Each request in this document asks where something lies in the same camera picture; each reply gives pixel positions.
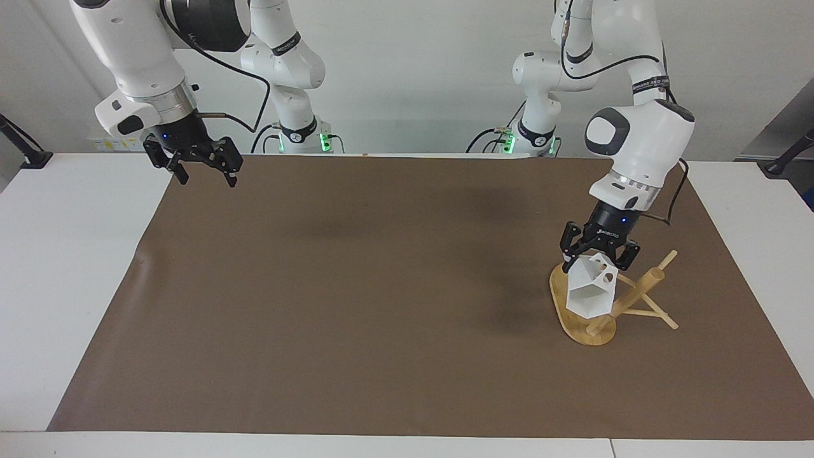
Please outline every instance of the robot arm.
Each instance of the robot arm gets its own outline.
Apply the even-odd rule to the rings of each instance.
[[[315,116],[305,92],[325,80],[325,64],[302,40],[287,0],[252,0],[252,32],[260,39],[241,53],[244,70],[272,84],[284,152],[330,151],[330,125]]]
[[[588,222],[581,229],[573,222],[566,226],[560,242],[566,272],[590,249],[604,253],[621,271],[630,267],[640,247],[628,236],[658,196],[695,127],[692,113],[666,100],[670,80],[663,61],[653,57],[663,49],[653,0],[594,0],[593,32],[598,45],[630,58],[624,65],[633,82],[634,105],[605,108],[588,123],[588,149],[612,158],[614,165],[591,187],[599,202]]]
[[[186,183],[181,162],[203,162],[237,183],[243,158],[232,140],[209,138],[192,89],[173,57],[164,13],[207,51],[236,51],[250,32],[248,0],[70,0],[77,22],[116,79],[116,92],[96,107],[113,137],[146,135],[156,168]]]
[[[558,45],[563,36],[570,35],[564,55],[572,76],[588,75],[601,66],[593,53],[592,7],[593,0],[574,0],[573,7],[571,0],[560,2],[551,26],[551,38]],[[562,108],[552,92],[591,90],[599,76],[580,79],[568,77],[563,70],[560,53],[553,51],[521,54],[514,62],[513,75],[514,82],[523,88],[526,95],[523,116],[510,127],[513,152],[543,156],[549,152],[549,145],[554,140]]]

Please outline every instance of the black mount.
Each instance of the black mount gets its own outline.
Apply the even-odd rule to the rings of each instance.
[[[0,131],[25,156],[25,162],[20,166],[21,170],[41,170],[48,164],[51,157],[54,157],[53,152],[37,151],[31,148],[31,145],[20,137],[20,134],[2,114],[0,114]]]
[[[620,210],[599,202],[581,229],[569,221],[560,239],[560,249],[567,258],[562,271],[568,273],[580,255],[591,249],[604,253],[620,271],[626,271],[641,250],[638,243],[628,240],[640,215],[638,211]]]
[[[303,127],[302,129],[291,130],[291,129],[283,126],[282,123],[281,123],[280,124],[280,130],[283,132],[284,135],[286,135],[286,137],[288,137],[288,139],[292,143],[304,143],[305,140],[311,134],[313,134],[314,132],[317,131],[317,124],[318,124],[317,123],[317,117],[314,116],[313,120],[311,121],[311,124],[308,124],[307,126]]]
[[[517,130],[526,140],[529,141],[529,143],[532,144],[532,146],[534,146],[534,148],[542,148],[554,138],[554,132],[557,130],[557,127],[555,126],[547,134],[539,134],[531,129],[528,129],[523,124],[523,119],[521,117],[520,121],[517,123]]]
[[[814,129],[808,131],[797,141],[788,151],[774,161],[764,165],[764,170],[772,175],[781,175],[786,170],[786,166],[793,161],[800,153],[814,147]]]
[[[190,179],[182,162],[200,162],[219,170],[229,187],[235,187],[243,157],[231,138],[210,139],[203,123],[193,113],[180,121],[156,126],[144,140],[144,151],[154,167],[169,170],[181,184]]]

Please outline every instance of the wooden stick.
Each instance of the wooden stick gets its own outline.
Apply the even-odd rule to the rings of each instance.
[[[659,304],[655,303],[655,301],[651,299],[650,296],[645,295],[641,299],[645,302],[645,304],[650,306],[650,308],[656,312],[657,316],[663,319],[664,323],[667,323],[667,326],[672,328],[673,331],[678,329],[678,323],[676,323],[675,320],[670,318],[670,315],[668,315],[667,312],[662,310],[662,308],[659,307]]]
[[[619,281],[621,281],[622,283],[626,284],[627,286],[629,286],[629,287],[631,287],[631,288],[634,288],[634,287],[636,286],[636,282],[635,282],[635,281],[630,280],[628,277],[626,277],[626,276],[624,276],[624,275],[619,274],[619,276],[618,276],[618,277],[616,277],[616,278],[618,278],[618,279],[619,279]]]
[[[666,269],[667,266],[669,266],[670,263],[673,261],[673,259],[676,258],[676,256],[678,256],[678,252],[674,249],[670,252],[670,254],[667,255],[666,258],[664,258],[661,264],[659,264],[659,269],[661,269],[662,271]]]
[[[613,304],[613,311],[610,313],[610,315],[603,315],[592,321],[592,323],[588,326],[588,329],[586,329],[588,334],[591,336],[598,335],[605,326],[618,318],[619,315],[622,315],[625,310],[634,306],[636,302],[639,302],[641,297],[649,293],[650,290],[655,287],[655,285],[661,282],[661,280],[664,280],[663,270],[659,269],[658,267],[653,267],[647,271],[647,273],[636,282],[636,286],[623,294],[619,299],[616,299]]]
[[[622,313],[623,315],[651,316],[653,318],[661,318],[661,315],[659,315],[658,312],[654,312],[652,310],[627,309]]]

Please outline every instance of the table surface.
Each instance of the table surface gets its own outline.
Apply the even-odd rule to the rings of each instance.
[[[754,164],[690,166],[698,195],[814,392],[814,267],[805,256],[814,253],[814,214],[787,182],[767,180]],[[142,154],[61,154],[44,170],[21,171],[0,194],[4,456],[814,456],[814,442],[41,432],[169,179]]]

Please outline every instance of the brown paper mat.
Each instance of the brown paper mat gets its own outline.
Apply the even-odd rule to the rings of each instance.
[[[673,228],[639,222],[631,272],[680,252],[651,296],[681,329],[563,333],[549,273],[610,165],[248,157],[234,190],[192,167],[49,430],[814,439],[814,400],[691,187]]]

